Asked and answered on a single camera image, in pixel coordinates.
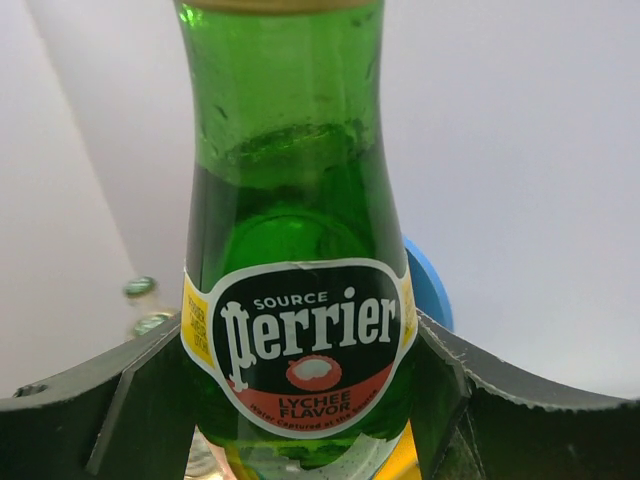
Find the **lychee illustration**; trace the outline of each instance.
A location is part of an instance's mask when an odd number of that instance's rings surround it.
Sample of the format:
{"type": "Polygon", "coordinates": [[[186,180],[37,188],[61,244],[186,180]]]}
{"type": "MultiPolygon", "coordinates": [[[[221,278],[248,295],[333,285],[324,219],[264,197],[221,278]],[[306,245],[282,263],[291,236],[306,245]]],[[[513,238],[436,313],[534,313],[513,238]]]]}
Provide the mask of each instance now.
{"type": "Polygon", "coordinates": [[[289,362],[287,380],[308,392],[321,392],[335,386],[342,377],[342,368],[333,358],[308,355],[289,362]]]}

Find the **perrier label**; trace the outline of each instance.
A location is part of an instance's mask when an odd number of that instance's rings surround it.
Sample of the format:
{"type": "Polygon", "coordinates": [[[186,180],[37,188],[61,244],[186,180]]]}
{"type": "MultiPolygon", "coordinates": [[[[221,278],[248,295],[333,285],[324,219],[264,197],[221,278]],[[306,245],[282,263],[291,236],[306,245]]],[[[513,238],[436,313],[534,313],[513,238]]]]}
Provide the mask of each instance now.
{"type": "Polygon", "coordinates": [[[416,316],[379,118],[380,0],[178,3],[196,167],[182,341],[238,478],[371,478],[416,316]]]}

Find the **brand logo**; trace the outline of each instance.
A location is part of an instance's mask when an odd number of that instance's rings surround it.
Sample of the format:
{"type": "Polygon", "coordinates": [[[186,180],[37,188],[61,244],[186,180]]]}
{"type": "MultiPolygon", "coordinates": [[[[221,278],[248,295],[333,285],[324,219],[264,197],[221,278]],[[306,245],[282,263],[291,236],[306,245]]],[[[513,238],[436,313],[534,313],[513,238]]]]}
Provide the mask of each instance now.
{"type": "Polygon", "coordinates": [[[374,260],[252,267],[206,297],[213,358],[198,363],[243,415],[278,435],[320,438],[353,425],[404,354],[402,287],[374,260]]]}

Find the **yellow object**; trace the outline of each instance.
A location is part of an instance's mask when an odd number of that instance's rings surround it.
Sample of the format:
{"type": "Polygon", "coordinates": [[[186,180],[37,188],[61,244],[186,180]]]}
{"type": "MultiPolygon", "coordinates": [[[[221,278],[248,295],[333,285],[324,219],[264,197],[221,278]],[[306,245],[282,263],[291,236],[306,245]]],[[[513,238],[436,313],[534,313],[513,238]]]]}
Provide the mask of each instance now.
{"type": "Polygon", "coordinates": [[[391,457],[374,480],[422,480],[411,424],[407,425],[391,457]]]}

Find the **yellow side label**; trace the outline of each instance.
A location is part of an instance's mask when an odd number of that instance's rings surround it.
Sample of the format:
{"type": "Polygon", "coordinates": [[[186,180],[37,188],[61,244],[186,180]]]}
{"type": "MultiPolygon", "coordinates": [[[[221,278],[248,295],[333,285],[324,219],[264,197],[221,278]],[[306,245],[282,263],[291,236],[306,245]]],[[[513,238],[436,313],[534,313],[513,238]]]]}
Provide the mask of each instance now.
{"type": "Polygon", "coordinates": [[[191,352],[203,362],[215,368],[209,341],[207,340],[207,312],[209,304],[199,295],[185,274],[182,300],[182,339],[191,352]]]}
{"type": "Polygon", "coordinates": [[[416,301],[413,297],[413,286],[411,284],[411,273],[407,268],[407,274],[402,279],[402,293],[404,295],[404,312],[406,315],[404,323],[404,335],[402,337],[402,348],[410,344],[418,331],[418,313],[416,312],[416,301]]]}

